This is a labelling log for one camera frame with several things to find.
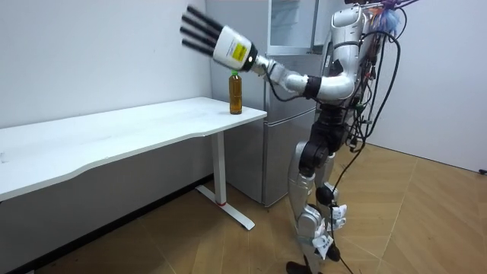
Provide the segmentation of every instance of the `refrigerator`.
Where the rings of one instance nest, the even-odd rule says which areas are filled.
[[[322,72],[322,55],[268,57],[303,75],[321,75]],[[221,78],[216,69],[222,68],[212,65],[213,97],[228,101],[228,80],[215,78]],[[243,105],[265,110],[267,117],[224,132],[227,182],[267,207],[288,193],[291,156],[296,144],[307,141],[310,136],[316,103],[304,98],[283,103],[262,78],[253,73],[240,76]],[[278,86],[275,91],[284,98],[293,95]]]

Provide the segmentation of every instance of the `white leg bracket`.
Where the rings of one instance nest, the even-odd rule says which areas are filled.
[[[235,220],[239,221],[247,230],[252,229],[255,224],[245,215],[237,211],[233,206],[227,204],[227,188],[225,179],[225,151],[223,132],[212,135],[213,149],[213,173],[215,175],[215,193],[204,186],[196,187],[201,194],[213,201],[221,209],[225,210]]]

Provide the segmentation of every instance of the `wooden floor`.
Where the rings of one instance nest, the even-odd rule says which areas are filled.
[[[351,157],[337,155],[333,183]],[[339,190],[336,242],[355,274],[487,273],[487,177],[369,145]],[[193,191],[36,274],[285,274],[303,261],[287,199],[264,209],[228,186],[228,200],[252,231]],[[331,273],[348,272],[327,260]]]

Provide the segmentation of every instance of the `table top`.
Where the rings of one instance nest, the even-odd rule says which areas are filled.
[[[205,97],[0,129],[0,201],[103,164],[243,125],[266,112]]]

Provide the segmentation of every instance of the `brown liquid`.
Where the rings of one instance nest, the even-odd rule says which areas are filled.
[[[238,75],[232,75],[228,79],[230,89],[230,113],[242,113],[242,78]]]

